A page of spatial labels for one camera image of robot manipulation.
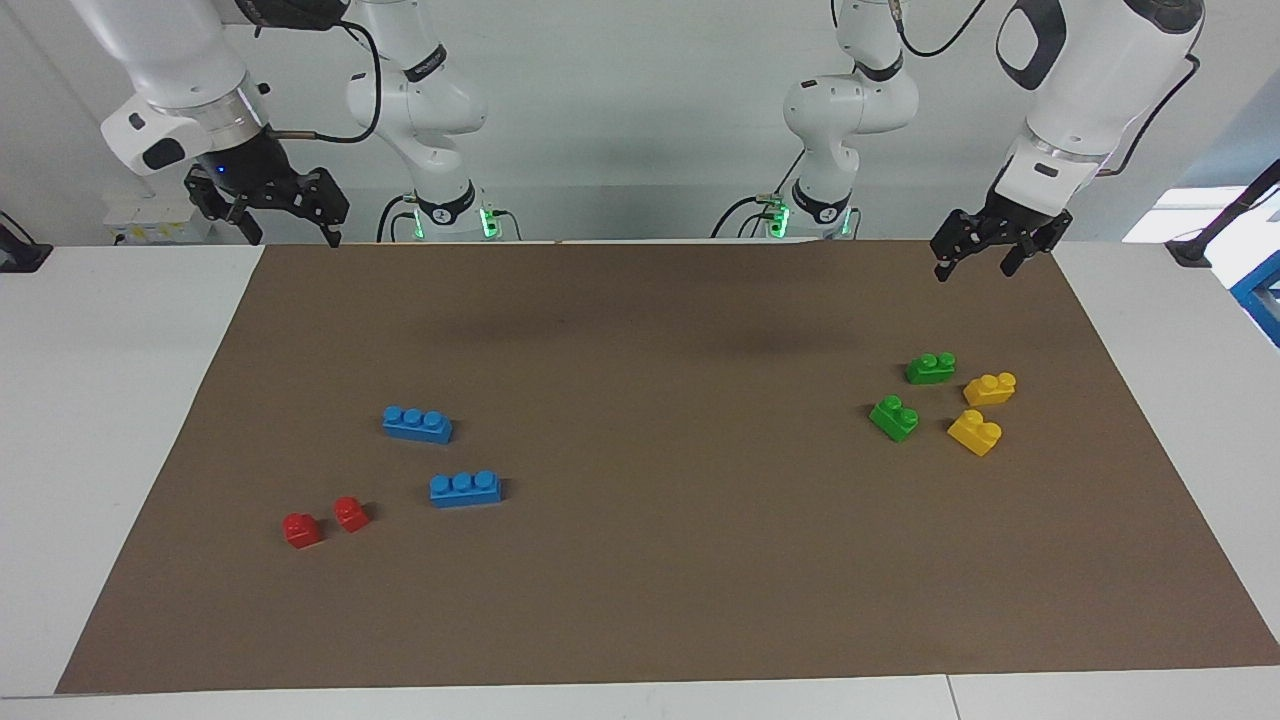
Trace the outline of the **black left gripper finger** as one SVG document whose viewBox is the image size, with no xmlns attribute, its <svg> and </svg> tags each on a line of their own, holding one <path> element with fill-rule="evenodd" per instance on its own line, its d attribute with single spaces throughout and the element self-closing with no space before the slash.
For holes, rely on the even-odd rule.
<svg viewBox="0 0 1280 720">
<path fill-rule="evenodd" d="M 946 282 L 961 260 L 986 251 L 1000 233 L 1000 217 L 954 209 L 931 240 L 936 279 Z"/>
<path fill-rule="evenodd" d="M 1057 243 L 1057 234 L 1034 234 L 1021 237 L 1015 245 L 1011 246 L 1004 260 L 1000 263 L 1000 270 L 1005 277 L 1011 278 L 1027 261 L 1039 254 L 1052 252 Z"/>
</svg>

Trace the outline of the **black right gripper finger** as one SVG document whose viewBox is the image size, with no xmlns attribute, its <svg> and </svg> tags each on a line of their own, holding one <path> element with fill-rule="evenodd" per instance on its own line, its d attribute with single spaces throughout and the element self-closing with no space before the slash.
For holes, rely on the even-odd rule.
<svg viewBox="0 0 1280 720">
<path fill-rule="evenodd" d="M 349 200 L 326 168 L 314 168 L 294 176 L 291 213 L 316 225 L 325 243 L 330 249 L 338 249 L 349 213 Z"/>
<path fill-rule="evenodd" d="M 262 242 L 262 229 L 250 213 L 244 199 L 228 201 L 201 165 L 192 165 L 186 174 L 189 201 L 198 213 L 211 222 L 225 222 L 237 228 L 248 245 Z"/>
</svg>

